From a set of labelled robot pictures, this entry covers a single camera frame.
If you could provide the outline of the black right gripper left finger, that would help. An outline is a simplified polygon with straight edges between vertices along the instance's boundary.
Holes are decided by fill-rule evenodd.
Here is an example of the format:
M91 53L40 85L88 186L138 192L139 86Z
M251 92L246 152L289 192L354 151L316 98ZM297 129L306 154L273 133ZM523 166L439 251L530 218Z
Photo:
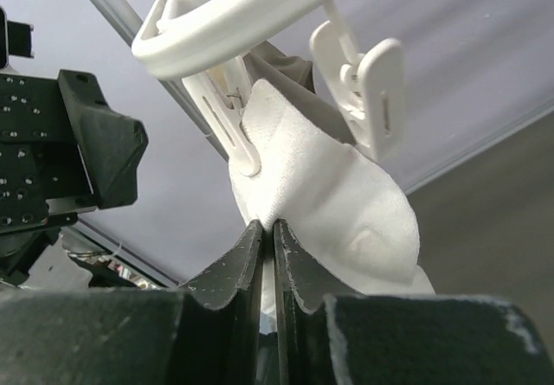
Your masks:
M252 384L264 231L176 289L1 296L4 384Z

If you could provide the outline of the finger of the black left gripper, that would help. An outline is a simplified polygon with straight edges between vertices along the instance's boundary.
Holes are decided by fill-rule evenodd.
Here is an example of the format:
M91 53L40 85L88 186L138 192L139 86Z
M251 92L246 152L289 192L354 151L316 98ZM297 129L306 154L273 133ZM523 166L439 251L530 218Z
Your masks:
M97 207L134 204L149 143L143 123L112 110L93 74L62 69L58 86Z

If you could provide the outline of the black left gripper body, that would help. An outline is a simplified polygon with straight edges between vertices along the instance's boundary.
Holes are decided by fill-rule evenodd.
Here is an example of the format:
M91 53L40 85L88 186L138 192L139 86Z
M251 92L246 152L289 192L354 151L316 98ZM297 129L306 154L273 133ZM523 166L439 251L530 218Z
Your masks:
M1 75L1 232L70 226L87 176L56 80Z

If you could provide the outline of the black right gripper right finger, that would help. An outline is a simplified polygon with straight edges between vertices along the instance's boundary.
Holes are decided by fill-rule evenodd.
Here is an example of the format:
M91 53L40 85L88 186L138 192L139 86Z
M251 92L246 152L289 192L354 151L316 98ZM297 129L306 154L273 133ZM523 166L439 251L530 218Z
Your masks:
M490 296L363 295L274 224L284 384L550 384L533 322Z

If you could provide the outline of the white sock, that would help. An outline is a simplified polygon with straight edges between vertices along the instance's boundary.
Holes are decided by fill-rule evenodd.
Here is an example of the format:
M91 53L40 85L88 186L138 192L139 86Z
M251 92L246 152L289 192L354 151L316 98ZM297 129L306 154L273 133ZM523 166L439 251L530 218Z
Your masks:
M431 294L418 265L419 229L400 187L379 165L329 136L266 80L242 117L257 149L252 177L229 166L245 222L277 219L326 270L364 294Z

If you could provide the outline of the white clip sock hanger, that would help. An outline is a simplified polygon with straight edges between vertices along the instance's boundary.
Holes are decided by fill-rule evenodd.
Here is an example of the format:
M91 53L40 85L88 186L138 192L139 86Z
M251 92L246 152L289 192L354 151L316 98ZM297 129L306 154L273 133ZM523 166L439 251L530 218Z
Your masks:
M160 80L186 78L240 55L327 0L205 0L177 15L181 0L157 0L132 54Z

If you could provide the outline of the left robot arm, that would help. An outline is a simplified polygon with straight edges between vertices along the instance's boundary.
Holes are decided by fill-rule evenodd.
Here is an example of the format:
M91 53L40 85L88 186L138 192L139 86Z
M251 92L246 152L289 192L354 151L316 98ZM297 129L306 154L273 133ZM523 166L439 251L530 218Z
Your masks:
M93 74L1 76L1 279L18 286L80 213L138 199L143 123L115 112Z

